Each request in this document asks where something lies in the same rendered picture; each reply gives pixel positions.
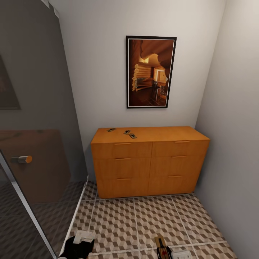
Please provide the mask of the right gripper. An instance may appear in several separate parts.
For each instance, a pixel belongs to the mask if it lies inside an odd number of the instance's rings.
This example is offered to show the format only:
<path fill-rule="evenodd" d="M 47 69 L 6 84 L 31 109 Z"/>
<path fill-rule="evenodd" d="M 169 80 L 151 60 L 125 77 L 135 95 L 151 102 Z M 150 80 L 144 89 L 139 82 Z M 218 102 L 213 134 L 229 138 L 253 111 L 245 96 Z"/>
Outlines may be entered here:
<path fill-rule="evenodd" d="M 170 255 L 170 258 L 172 259 L 172 257 L 171 257 L 171 249 L 167 246 L 167 249 L 168 249 L 168 252 L 169 252 L 169 255 Z M 157 253 L 158 253 L 158 259 L 162 259 L 161 258 L 161 255 L 160 255 L 160 252 L 159 252 L 159 250 L 158 250 L 158 248 L 157 248 Z"/>

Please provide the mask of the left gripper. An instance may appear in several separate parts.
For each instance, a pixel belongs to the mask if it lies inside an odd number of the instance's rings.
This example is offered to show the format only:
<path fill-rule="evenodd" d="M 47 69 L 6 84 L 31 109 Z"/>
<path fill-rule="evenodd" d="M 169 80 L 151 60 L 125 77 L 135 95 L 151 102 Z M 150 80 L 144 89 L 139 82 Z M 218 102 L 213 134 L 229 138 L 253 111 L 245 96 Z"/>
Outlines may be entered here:
<path fill-rule="evenodd" d="M 91 253 L 93 250 L 95 240 L 93 239 L 91 243 L 87 241 L 82 241 L 79 244 L 73 244 L 74 238 L 75 236 L 67 240 L 65 244 L 64 252 L 67 252 L 68 250 L 74 250 L 77 254 L 77 259 L 79 258 L 86 259 L 89 253 Z"/>

